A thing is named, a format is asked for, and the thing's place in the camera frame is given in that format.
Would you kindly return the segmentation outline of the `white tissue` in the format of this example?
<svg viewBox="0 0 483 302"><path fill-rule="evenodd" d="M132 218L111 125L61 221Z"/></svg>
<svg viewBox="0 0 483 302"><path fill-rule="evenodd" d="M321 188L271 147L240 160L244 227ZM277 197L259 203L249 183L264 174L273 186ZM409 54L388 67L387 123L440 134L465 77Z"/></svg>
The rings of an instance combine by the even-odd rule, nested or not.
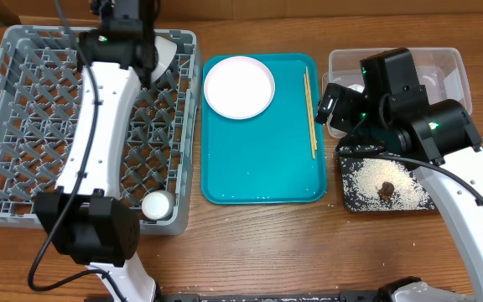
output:
<svg viewBox="0 0 483 302"><path fill-rule="evenodd" d="M347 86L347 93L352 96L361 96L364 93L365 87L361 84L352 84Z"/></svg>

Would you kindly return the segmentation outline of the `wooden chopstick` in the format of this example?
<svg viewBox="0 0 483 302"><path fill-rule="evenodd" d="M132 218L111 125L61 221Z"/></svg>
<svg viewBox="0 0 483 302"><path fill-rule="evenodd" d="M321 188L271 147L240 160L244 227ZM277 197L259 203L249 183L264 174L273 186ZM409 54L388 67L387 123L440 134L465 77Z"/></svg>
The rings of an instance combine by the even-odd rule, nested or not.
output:
<svg viewBox="0 0 483 302"><path fill-rule="evenodd" d="M309 84L309 92L310 92L309 99L311 100L312 126L313 126L313 130L314 130L314 146L315 146L315 153L316 153L318 145L317 145L317 139L316 139L316 133L315 133L315 126L314 126L314 110L313 110L312 91L311 91L310 80L309 80L309 68L308 68L308 66L305 66L305 73L307 74L307 80L308 80L308 84Z"/></svg>
<svg viewBox="0 0 483 302"><path fill-rule="evenodd" d="M314 130L312 126L312 114L311 114L311 100L310 92L309 92L309 84L307 80L307 74L304 74L304 90L305 90L305 101L307 107L307 115L308 115L308 125L309 125L309 137L310 137L310 145L311 145L311 155L312 159L315 159L315 146L314 146Z"/></svg>

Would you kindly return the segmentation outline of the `large white plate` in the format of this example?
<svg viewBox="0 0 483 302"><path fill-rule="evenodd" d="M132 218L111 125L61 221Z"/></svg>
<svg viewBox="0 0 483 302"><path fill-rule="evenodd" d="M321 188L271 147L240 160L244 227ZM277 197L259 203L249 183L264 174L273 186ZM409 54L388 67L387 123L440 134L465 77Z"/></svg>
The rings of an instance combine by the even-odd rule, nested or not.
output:
<svg viewBox="0 0 483 302"><path fill-rule="evenodd" d="M248 56L232 56L213 65L204 82L205 100L219 115L245 120L263 113L275 94L272 72Z"/></svg>

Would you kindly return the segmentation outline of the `grey bowl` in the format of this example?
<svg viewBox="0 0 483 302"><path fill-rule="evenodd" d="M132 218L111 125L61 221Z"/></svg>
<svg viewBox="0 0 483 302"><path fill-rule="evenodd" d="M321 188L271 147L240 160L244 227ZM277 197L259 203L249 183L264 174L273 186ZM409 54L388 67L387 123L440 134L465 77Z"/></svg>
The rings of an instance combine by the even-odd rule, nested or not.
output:
<svg viewBox="0 0 483 302"><path fill-rule="evenodd" d="M155 47L157 50L157 65L151 73L151 82L161 78L174 60L177 51L175 42L161 36L155 37Z"/></svg>

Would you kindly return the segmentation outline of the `white cup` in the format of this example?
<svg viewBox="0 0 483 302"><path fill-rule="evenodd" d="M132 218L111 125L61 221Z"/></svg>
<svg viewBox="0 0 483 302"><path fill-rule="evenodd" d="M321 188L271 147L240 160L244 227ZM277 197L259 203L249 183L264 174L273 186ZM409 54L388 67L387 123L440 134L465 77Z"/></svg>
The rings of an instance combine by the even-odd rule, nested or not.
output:
<svg viewBox="0 0 483 302"><path fill-rule="evenodd" d="M143 214L152 221L171 216L174 211L175 198L166 190L156 190L143 197L141 208Z"/></svg>

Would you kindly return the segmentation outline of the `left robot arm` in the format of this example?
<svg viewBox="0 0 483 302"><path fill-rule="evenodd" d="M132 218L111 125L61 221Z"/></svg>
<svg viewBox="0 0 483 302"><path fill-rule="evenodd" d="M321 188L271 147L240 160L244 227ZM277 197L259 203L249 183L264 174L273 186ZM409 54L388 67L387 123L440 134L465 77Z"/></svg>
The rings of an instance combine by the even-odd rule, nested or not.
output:
<svg viewBox="0 0 483 302"><path fill-rule="evenodd" d="M115 301L155 301L157 284L137 254L140 221L121 200L119 171L136 98L168 69L176 45L154 34L96 29L72 40L83 77L80 113L55 190L34 198L47 238L29 269L28 286L49 291L96 275ZM37 285L34 277L49 246L86 270Z"/></svg>

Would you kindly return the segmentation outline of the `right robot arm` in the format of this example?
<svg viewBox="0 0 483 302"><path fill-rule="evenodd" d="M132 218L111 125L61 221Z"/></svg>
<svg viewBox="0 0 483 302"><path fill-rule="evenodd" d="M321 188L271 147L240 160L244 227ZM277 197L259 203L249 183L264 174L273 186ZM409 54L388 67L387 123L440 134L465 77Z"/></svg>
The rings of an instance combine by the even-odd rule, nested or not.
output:
<svg viewBox="0 0 483 302"><path fill-rule="evenodd" d="M428 102L424 86L330 83L317 123L345 132L336 154L401 162L413 168L444 218L470 275L471 300L483 301L483 148L468 112L455 100Z"/></svg>

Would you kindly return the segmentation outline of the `brown food scrap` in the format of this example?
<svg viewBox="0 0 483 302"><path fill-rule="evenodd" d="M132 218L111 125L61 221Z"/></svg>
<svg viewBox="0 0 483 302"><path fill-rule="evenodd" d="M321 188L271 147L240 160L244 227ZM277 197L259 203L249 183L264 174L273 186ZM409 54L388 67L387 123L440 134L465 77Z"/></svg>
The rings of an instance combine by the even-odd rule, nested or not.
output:
<svg viewBox="0 0 483 302"><path fill-rule="evenodd" d="M377 194L382 200L390 200L394 193L394 185L390 182L383 182L382 187L378 190Z"/></svg>

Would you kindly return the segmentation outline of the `teal plastic tray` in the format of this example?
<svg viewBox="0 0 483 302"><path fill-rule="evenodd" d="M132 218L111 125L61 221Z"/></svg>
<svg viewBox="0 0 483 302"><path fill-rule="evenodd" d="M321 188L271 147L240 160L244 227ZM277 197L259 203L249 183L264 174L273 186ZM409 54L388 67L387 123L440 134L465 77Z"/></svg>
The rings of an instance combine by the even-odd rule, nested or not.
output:
<svg viewBox="0 0 483 302"><path fill-rule="evenodd" d="M302 53L259 54L273 74L271 104L256 117L226 118L201 108L201 191L218 205L310 203L327 190L325 146L316 128L310 143L304 81L317 102L317 68Z"/></svg>

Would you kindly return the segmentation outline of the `clear plastic bin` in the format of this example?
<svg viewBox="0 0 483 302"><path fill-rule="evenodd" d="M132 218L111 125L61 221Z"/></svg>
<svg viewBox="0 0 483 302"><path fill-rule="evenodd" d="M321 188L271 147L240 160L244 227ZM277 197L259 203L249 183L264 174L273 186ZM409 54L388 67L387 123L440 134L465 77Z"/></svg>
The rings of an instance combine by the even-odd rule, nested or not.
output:
<svg viewBox="0 0 483 302"><path fill-rule="evenodd" d="M329 55L329 68L323 75L322 88L328 83L342 86L361 84L365 87L360 61L385 51L384 48L335 49ZM459 102L468 113L473 112L470 85L460 52L450 47L417 47L410 49L419 82L425 85L431 104L445 99Z"/></svg>

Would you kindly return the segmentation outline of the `grey plastic dish rack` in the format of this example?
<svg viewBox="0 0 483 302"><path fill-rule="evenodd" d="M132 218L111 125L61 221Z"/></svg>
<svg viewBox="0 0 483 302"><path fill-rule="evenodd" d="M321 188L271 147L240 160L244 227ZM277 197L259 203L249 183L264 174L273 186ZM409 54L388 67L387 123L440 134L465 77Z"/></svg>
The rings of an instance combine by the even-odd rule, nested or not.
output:
<svg viewBox="0 0 483 302"><path fill-rule="evenodd" d="M176 44L169 68L142 89L127 124L120 168L122 201L140 211L155 190L174 196L170 216L141 220L141 231L179 235L187 225L193 137L201 97L196 35L160 29ZM37 228L33 199L51 191L70 154L81 107L77 55L61 27L15 25L0 45L0 227Z"/></svg>

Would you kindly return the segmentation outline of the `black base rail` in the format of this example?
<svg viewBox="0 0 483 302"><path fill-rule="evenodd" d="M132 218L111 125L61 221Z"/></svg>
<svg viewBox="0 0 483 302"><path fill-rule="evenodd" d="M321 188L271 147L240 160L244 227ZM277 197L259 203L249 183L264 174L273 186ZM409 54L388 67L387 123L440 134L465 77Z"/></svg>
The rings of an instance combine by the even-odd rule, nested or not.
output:
<svg viewBox="0 0 483 302"><path fill-rule="evenodd" d="M343 291L338 294L223 295L161 294L153 302L375 302L377 292Z"/></svg>

